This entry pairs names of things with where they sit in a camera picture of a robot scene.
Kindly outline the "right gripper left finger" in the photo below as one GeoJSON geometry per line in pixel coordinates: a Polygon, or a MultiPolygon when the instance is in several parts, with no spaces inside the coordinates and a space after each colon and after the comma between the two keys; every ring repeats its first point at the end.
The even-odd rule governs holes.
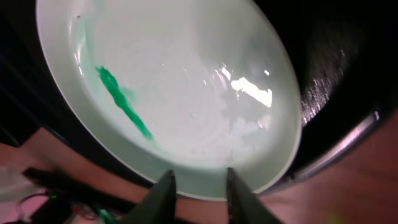
{"type": "Polygon", "coordinates": [[[168,170],[152,186],[141,203],[124,218],[124,224],[169,224],[174,222],[177,190],[175,175],[168,170]]]}

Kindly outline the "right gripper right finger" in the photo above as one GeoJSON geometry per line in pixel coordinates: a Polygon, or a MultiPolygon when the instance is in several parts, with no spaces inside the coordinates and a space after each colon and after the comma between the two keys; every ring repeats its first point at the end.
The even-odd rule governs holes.
{"type": "Polygon", "coordinates": [[[282,224],[263,206],[233,168],[228,168],[226,194],[229,224],[282,224]]]}

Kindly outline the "mint plate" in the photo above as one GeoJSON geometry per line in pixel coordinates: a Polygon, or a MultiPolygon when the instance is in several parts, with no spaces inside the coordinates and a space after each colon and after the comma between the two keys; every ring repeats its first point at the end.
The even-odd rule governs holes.
{"type": "Polygon", "coordinates": [[[259,193],[299,146],[300,91],[253,1],[46,0],[37,30],[70,109],[117,160],[180,195],[224,200],[233,168],[259,193]]]}

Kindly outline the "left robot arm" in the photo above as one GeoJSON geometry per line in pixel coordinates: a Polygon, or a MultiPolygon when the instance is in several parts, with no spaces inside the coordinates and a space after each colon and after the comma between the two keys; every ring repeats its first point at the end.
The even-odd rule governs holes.
{"type": "Polygon", "coordinates": [[[89,205],[1,167],[1,223],[109,223],[89,205]]]}

